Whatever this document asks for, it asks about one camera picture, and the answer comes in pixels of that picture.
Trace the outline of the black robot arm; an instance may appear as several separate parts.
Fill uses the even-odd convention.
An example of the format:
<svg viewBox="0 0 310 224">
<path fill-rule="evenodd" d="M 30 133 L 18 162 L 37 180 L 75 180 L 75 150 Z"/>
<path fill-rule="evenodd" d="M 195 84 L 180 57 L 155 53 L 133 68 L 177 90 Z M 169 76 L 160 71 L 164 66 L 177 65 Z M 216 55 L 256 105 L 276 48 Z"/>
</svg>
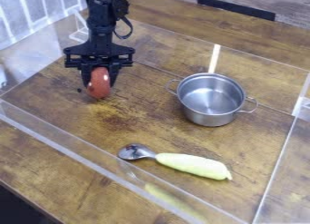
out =
<svg viewBox="0 0 310 224">
<path fill-rule="evenodd" d="M 115 84 L 119 70 L 133 63 L 135 49 L 112 42 L 112 36 L 127 39 L 133 27 L 125 16 L 128 15 L 127 0 L 85 0 L 88 17 L 88 39 L 83 44 L 63 50 L 65 54 L 64 66 L 76 68 L 81 73 L 83 83 L 91 82 L 91 73 L 97 67 L 108 70 L 109 85 Z"/>
</svg>

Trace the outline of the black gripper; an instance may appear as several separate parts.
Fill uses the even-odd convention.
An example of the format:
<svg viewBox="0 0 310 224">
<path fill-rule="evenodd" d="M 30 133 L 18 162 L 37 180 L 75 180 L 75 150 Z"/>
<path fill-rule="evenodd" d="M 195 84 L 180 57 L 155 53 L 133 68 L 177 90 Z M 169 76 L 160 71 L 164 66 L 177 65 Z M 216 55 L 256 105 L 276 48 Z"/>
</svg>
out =
<svg viewBox="0 0 310 224">
<path fill-rule="evenodd" d="M 91 82 L 92 66 L 109 67 L 109 86 L 113 86 L 120 69 L 133 64 L 135 52 L 136 50 L 127 46 L 109 44 L 100 47 L 87 41 L 63 50 L 65 54 L 64 66 L 80 68 L 84 87 Z"/>
</svg>

